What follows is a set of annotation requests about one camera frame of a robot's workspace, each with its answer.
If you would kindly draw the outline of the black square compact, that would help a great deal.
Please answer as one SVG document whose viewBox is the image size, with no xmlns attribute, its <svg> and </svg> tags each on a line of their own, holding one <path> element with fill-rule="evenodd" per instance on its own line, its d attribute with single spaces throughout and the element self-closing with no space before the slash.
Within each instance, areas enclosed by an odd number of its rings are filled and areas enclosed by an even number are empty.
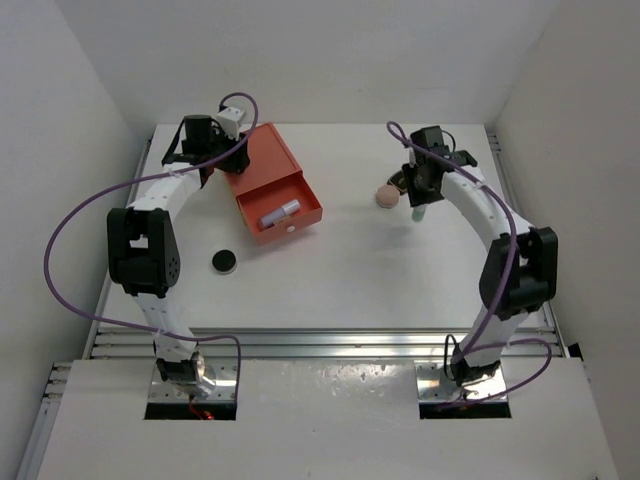
<svg viewBox="0 0 640 480">
<path fill-rule="evenodd" d="M 399 192 L 400 196 L 404 196 L 408 192 L 407 181 L 401 170 L 391 175 L 386 184 L 394 187 Z"/>
</svg>

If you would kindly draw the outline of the green tube bottle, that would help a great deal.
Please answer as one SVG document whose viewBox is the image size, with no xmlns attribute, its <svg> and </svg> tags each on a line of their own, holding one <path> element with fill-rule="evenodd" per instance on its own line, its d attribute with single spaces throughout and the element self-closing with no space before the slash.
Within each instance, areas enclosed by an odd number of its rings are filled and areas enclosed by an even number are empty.
<svg viewBox="0 0 640 480">
<path fill-rule="evenodd" d="M 412 208 L 411 218 L 414 222 L 419 223 L 423 220 L 426 212 L 425 205 L 419 205 Z"/>
</svg>

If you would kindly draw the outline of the orange drawer box shell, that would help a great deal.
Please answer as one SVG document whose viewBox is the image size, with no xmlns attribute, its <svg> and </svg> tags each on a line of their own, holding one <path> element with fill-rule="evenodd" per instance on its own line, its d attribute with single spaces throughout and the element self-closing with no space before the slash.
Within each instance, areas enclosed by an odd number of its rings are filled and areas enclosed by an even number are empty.
<svg viewBox="0 0 640 480">
<path fill-rule="evenodd" d="M 249 166 L 242 174 L 224 176 L 242 215 L 257 222 L 296 199 L 302 170 L 273 123 L 257 127 L 247 145 Z"/>
</svg>

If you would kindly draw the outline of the pink round powder puff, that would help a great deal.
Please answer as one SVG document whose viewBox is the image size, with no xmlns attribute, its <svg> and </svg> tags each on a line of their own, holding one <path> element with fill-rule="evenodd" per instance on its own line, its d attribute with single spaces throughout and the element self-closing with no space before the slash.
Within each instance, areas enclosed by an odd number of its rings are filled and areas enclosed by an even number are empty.
<svg viewBox="0 0 640 480">
<path fill-rule="evenodd" d="M 383 185 L 378 188 L 375 194 L 376 204 L 380 208 L 391 209 L 398 205 L 400 192 L 392 185 Z"/>
</svg>

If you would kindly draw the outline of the orange drawer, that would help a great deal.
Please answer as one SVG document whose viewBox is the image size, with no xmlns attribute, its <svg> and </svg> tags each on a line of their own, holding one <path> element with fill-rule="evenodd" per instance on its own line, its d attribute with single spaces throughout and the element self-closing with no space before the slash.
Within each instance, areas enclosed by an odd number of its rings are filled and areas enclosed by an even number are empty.
<svg viewBox="0 0 640 480">
<path fill-rule="evenodd" d="M 301 173 L 291 174 L 236 197 L 260 246 L 300 232 L 322 219 L 323 208 Z"/>
</svg>

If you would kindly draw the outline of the lilac tube bottle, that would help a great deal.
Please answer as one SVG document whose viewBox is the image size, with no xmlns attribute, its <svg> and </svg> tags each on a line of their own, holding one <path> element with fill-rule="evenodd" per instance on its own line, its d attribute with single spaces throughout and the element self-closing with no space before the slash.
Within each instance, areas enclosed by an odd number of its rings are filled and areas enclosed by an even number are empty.
<svg viewBox="0 0 640 480">
<path fill-rule="evenodd" d="M 290 217 L 293 214 L 297 213 L 301 208 L 300 202 L 297 199 L 293 199 L 270 213 L 262 216 L 259 219 L 259 226 L 261 229 L 265 230 L 273 227 L 278 222 L 284 220 L 286 217 Z"/>
</svg>

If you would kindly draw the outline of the black round compact jar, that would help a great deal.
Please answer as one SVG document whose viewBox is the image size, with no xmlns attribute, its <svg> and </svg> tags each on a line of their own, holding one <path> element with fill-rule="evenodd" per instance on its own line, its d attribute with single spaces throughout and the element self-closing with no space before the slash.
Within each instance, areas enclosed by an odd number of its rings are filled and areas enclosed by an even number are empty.
<svg viewBox="0 0 640 480">
<path fill-rule="evenodd" d="M 212 256 L 211 265 L 218 274 L 227 275 L 237 268 L 237 257 L 231 250 L 222 249 Z"/>
</svg>

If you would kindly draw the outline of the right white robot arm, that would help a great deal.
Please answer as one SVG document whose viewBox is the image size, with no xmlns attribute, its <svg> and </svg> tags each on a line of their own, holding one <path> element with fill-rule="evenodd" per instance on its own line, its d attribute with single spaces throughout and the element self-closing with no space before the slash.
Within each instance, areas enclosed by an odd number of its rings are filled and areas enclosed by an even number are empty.
<svg viewBox="0 0 640 480">
<path fill-rule="evenodd" d="M 478 285 L 481 309 L 443 366 L 445 377 L 463 387 L 494 374 L 521 324 L 555 296 L 558 236 L 517 214 L 470 153 L 445 144 L 440 127 L 397 136 L 410 151 L 402 174 L 413 220 L 420 221 L 427 206 L 447 201 L 486 249 Z"/>
</svg>

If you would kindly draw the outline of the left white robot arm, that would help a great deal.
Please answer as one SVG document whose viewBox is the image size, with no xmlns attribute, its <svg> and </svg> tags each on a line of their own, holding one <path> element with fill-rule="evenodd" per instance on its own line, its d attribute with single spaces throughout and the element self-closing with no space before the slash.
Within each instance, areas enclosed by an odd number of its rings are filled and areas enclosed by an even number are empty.
<svg viewBox="0 0 640 480">
<path fill-rule="evenodd" d="M 156 330 L 153 345 L 161 379 L 181 387 L 201 385 L 205 363 L 171 294 L 181 271 L 172 221 L 215 169 L 240 175 L 249 166 L 247 146 L 241 142 L 244 117 L 237 107 L 223 107 L 213 117 L 184 117 L 162 159 L 165 176 L 127 207 L 107 215 L 111 280 L 134 299 L 147 325 Z"/>
</svg>

